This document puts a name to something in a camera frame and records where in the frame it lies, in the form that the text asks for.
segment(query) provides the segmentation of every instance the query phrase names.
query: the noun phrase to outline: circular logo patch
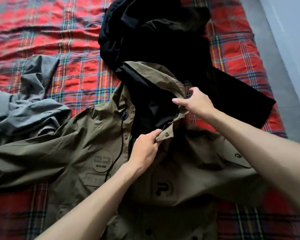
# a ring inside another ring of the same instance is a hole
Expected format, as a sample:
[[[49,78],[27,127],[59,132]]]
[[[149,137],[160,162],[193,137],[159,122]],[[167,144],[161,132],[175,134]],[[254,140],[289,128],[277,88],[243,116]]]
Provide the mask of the circular logo patch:
[[[107,171],[112,165],[113,159],[107,151],[99,152],[92,159],[92,167],[98,173],[103,173]]]

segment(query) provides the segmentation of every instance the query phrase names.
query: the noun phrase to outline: forearm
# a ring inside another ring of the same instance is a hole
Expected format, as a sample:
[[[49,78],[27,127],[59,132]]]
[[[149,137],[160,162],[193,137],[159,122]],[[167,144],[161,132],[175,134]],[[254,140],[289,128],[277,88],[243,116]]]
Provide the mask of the forearm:
[[[48,228],[37,240],[99,239],[134,180],[135,171],[123,164],[113,177]]]
[[[300,212],[300,144],[264,132],[218,110],[205,119]]]

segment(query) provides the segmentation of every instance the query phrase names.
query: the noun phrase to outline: bed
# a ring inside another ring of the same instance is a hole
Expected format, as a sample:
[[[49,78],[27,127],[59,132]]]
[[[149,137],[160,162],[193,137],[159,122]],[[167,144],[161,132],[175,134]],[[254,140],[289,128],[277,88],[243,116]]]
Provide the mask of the bed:
[[[17,92],[25,60],[45,54],[60,59],[48,98],[67,105],[72,116],[107,101],[119,80],[100,58],[98,33],[112,1],[0,0],[0,90]],[[210,9],[206,36],[213,65],[273,97],[240,0],[182,3]],[[186,82],[185,87],[188,91],[191,84]],[[194,115],[187,120],[212,129]],[[263,130],[286,137],[276,105]],[[40,234],[48,187],[41,183],[0,192],[0,239],[33,239]],[[300,217],[274,190],[259,208],[220,201],[217,223],[220,240],[300,239]]]

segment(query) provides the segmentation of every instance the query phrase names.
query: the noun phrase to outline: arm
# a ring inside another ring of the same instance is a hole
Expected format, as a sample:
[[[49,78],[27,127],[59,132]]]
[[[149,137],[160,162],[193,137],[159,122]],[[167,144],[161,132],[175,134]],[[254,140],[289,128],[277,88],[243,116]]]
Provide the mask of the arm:
[[[253,168],[282,192],[300,213],[300,144],[257,129],[215,109],[207,95],[191,88],[184,105],[213,126],[241,153]]]
[[[158,144],[157,129],[140,135],[131,157],[100,188],[38,236],[37,240],[99,239],[129,186],[152,164]]]

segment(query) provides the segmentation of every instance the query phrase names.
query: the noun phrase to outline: white wall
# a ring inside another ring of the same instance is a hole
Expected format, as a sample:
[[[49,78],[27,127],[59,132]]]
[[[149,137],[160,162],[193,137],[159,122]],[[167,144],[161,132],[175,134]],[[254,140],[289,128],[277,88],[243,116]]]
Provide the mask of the white wall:
[[[260,0],[300,100],[300,0]]]

